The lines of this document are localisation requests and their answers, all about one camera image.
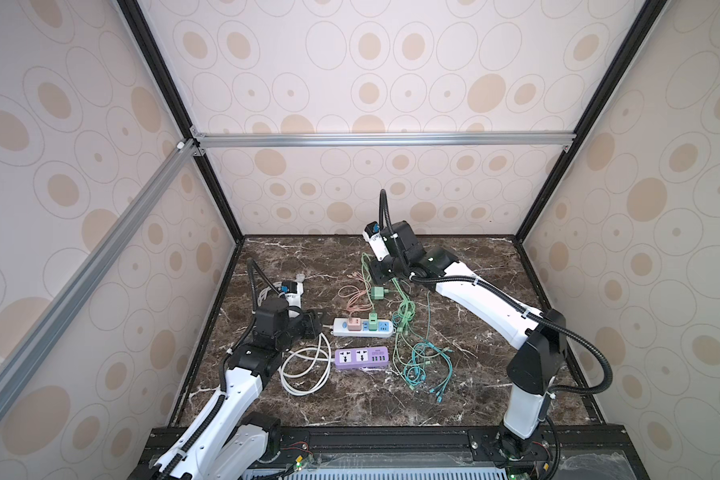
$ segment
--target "green power adapter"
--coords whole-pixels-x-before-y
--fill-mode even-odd
[[[378,330],[378,315],[376,312],[368,314],[368,330],[372,332]]]
[[[385,293],[389,293],[389,289],[386,289],[383,286],[372,286],[371,300],[384,300]]]

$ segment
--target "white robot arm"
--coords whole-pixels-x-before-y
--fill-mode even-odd
[[[282,353],[301,338],[316,338],[322,323],[317,312],[301,309],[303,276],[273,284],[250,260],[251,281],[254,268],[278,295],[262,294],[266,298],[259,301],[252,282],[254,317],[220,363],[219,388],[173,447],[150,463],[147,478],[155,472],[159,480],[239,478],[262,456],[278,453],[279,420],[261,414],[242,416],[276,374]],[[252,338],[246,341],[249,334]],[[235,435],[227,441],[233,431]],[[134,472],[132,478],[144,477]]]
[[[366,227],[363,232],[363,238],[365,238],[365,241],[371,246],[377,262],[381,263],[376,264],[376,268],[372,266],[372,271],[379,272],[380,270],[386,270],[388,275],[392,274],[393,256],[390,255],[384,238],[379,232],[378,224],[371,224]],[[384,262],[388,264],[386,269],[383,266]],[[515,302],[517,304],[525,308],[526,313],[518,312],[505,300],[478,287],[476,285],[477,280],[483,279],[466,264],[455,261],[446,266],[443,272],[444,276],[466,276],[474,278],[475,280],[473,283],[436,283],[435,291],[459,305],[465,306],[470,312],[474,313],[482,319],[482,321],[485,321],[499,332],[515,349],[519,350],[523,344],[526,343],[528,339],[527,332],[533,332],[537,329],[538,323],[530,320],[528,313],[540,316],[541,311],[538,308],[528,306],[516,300]],[[383,281],[384,277],[376,278],[375,280]],[[541,415],[543,407],[544,395],[529,393],[519,388],[518,385],[513,385],[509,407],[504,414],[504,426],[517,437],[525,440],[531,437],[538,427],[539,417],[544,417]]]
[[[541,312],[519,302],[444,248],[425,250],[408,222],[392,223],[384,190],[379,195],[379,213],[379,221],[363,231],[375,255],[369,265],[374,283],[381,285],[400,276],[426,286],[467,307],[518,349],[507,368],[513,386],[500,426],[501,450],[508,458],[522,458],[528,453],[531,436],[547,417],[556,390],[591,394],[610,386],[613,372],[608,361],[592,343],[565,328],[561,313],[552,309]],[[602,365],[604,379],[598,386],[552,386],[566,357],[566,337],[587,348]]]

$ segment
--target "charging cable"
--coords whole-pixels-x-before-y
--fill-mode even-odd
[[[322,348],[323,341],[326,342],[326,346],[328,348],[327,351]],[[304,352],[315,352],[315,355],[306,356],[303,355]],[[288,362],[290,362],[294,358],[299,358],[302,360],[312,360],[312,363],[310,363],[309,367],[307,367],[307,369],[301,373],[286,373],[286,367],[288,366]],[[312,369],[315,368],[315,365],[317,365],[317,362],[325,362],[326,369],[323,371],[320,379],[317,381],[313,388],[309,390],[300,390],[288,383],[288,379],[298,379],[311,372]],[[305,396],[309,395],[310,393],[315,393],[317,390],[323,388],[323,386],[328,382],[328,377],[331,375],[331,362],[333,362],[331,343],[328,341],[325,333],[320,333],[320,335],[318,336],[317,346],[306,346],[295,352],[291,352],[288,358],[282,363],[282,365],[280,365],[280,384],[282,385],[282,388],[286,390],[286,392],[294,396]]]

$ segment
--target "white cable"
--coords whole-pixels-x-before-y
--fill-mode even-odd
[[[280,286],[282,286],[282,282],[275,282],[275,283],[273,283],[273,285],[275,286],[275,288],[280,288]],[[266,296],[270,290],[271,290],[271,288],[269,288],[268,286],[265,286],[264,290],[259,292],[259,298],[257,299],[257,301],[259,302],[259,306],[261,306],[262,302],[264,301],[264,299],[266,298]]]
[[[326,352],[323,350],[322,342],[325,341],[326,345],[328,347],[328,351]],[[315,352],[314,356],[305,356],[302,355],[302,352]],[[288,362],[291,361],[294,357],[300,358],[302,360],[312,360],[312,363],[309,364],[309,367],[304,370],[301,373],[295,373],[290,374],[286,373],[286,366],[288,365]],[[290,393],[294,396],[305,396],[309,395],[310,393],[315,393],[317,390],[323,388],[323,386],[328,382],[328,377],[331,375],[331,362],[333,361],[332,358],[332,351],[331,351],[331,343],[328,341],[328,338],[326,337],[325,333],[320,333],[318,336],[318,342],[317,346],[306,346],[302,349],[299,349],[295,352],[291,352],[291,354],[288,356],[288,358],[280,365],[280,384],[282,385],[282,388],[286,390],[286,392]],[[293,386],[291,386],[288,383],[288,380],[286,379],[297,379],[299,377],[303,377],[307,373],[309,373],[312,368],[315,366],[317,362],[325,362],[326,363],[326,369],[323,371],[322,376],[320,376],[320,379],[317,381],[315,386],[309,390],[299,390]]]

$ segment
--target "patterned wall panel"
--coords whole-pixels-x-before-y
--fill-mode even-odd
[[[176,144],[107,0],[0,2],[0,364]]]
[[[209,149],[246,234],[360,234],[392,217],[421,234],[514,234],[561,146]]]
[[[606,417],[652,478],[720,480],[720,1],[675,2],[567,175],[526,246]]]
[[[642,0],[143,0],[201,131],[564,130]]]
[[[0,478],[125,478],[164,426],[232,252],[193,164],[0,423]]]

